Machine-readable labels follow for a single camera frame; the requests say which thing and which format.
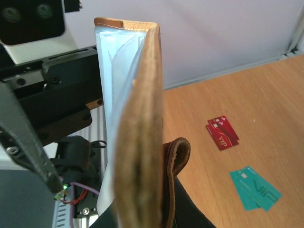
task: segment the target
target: brown leather strap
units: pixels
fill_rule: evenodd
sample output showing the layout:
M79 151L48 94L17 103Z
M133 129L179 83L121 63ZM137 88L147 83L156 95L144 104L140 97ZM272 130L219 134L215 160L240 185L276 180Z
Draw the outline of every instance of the brown leather strap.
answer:
M162 198L162 227L172 228L175 214L174 177L186 166L190 157L190 143L185 138L177 138L163 145L164 179Z

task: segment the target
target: wire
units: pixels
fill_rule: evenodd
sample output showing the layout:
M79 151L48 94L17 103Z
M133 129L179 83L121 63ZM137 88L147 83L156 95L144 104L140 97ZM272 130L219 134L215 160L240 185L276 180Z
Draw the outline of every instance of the wire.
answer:
M72 196L71 196L71 201L74 200L74 184L71 185L71 191L72 191ZM73 214L74 214L74 205L71 205L71 210L70 210L70 227L74 228L74 223L73 223Z
M71 184L71 185L78 186L78 187L81 187L81 188L86 189L86 190L89 190L89 191L95 193L96 195L99 195L99 191L97 191L96 189L93 189L93 188L91 188L91 187L89 187L89 186L86 186L86 185L84 185L84 184L77 183L77 182L72 182L72 183L70 183L70 184Z
M80 196L78 197L78 199L70 201L70 202L67 202L67 201L64 201L64 200L60 200L60 201L63 202L63 203L65 203L65 204L75 205L80 200L82 200L86 196L87 193L88 193L88 190L83 189L82 192L81 192L81 194L80 194Z

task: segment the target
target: red wire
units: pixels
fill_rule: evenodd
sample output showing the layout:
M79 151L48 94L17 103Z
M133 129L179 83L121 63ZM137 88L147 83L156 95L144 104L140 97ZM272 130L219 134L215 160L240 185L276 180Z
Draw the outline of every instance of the red wire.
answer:
M64 200L60 200L60 201L63 202L63 203L69 204L69 205L75 205L75 204L77 204L80 200L82 200L82 199L86 196L87 193L88 193L88 190L82 189L82 192L81 192L80 196L78 197L78 199L73 200L73 201L71 201L71 202L64 201Z

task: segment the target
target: screw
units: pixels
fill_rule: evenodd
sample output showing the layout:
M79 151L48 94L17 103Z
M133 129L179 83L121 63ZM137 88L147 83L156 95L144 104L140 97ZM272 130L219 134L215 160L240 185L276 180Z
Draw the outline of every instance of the screw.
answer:
M10 146L6 149L6 153L10 155L14 155L19 152L19 148L17 146Z
M104 103L103 99L99 99L99 100L97 101L97 104L98 104L98 105L102 105L103 103Z
M39 135L38 135L38 137L39 137L39 139L46 139L46 138L48 138L48 133L40 133Z
M84 117L82 117L82 119L84 121L87 121L87 120L91 119L91 115L90 114L86 114L86 115L84 115Z
M51 83L58 85L60 83L60 77L58 76L51 77Z
M16 82L19 86L24 86L26 84L26 81L23 78L17 79Z
M88 215L88 214L90 213L90 209L89 209L89 208L84 208L84 209L82 210L82 213L83 213L84 215Z

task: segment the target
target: black cloth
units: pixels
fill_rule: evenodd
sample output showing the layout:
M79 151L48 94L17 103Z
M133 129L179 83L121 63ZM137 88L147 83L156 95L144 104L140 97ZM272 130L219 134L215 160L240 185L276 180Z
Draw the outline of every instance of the black cloth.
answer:
M174 188L175 217L172 228L216 228L194 205L177 177L174 179ZM90 228L117 228L111 206L98 217Z

